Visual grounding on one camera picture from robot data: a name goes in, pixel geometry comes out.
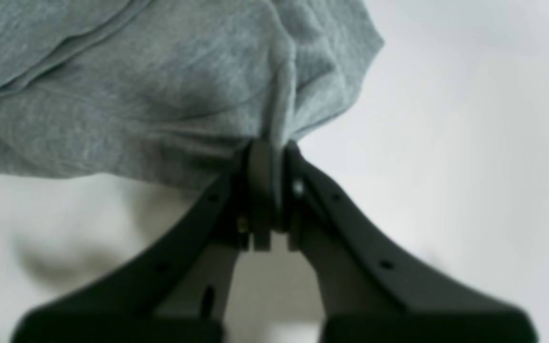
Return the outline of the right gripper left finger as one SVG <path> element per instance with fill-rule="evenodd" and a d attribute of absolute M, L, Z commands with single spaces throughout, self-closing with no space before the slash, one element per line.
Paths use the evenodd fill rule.
<path fill-rule="evenodd" d="M 252 141 L 181 221 L 131 261 L 18 324 L 14 343 L 222 343 L 241 252 L 272 247 L 277 149 Z"/>

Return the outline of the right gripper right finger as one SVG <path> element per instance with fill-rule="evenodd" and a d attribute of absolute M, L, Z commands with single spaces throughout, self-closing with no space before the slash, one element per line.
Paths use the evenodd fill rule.
<path fill-rule="evenodd" d="M 288 247 L 316 273 L 321 343 L 536 343 L 524 310 L 437 271 L 387 237 L 291 141 L 283 150 Z"/>

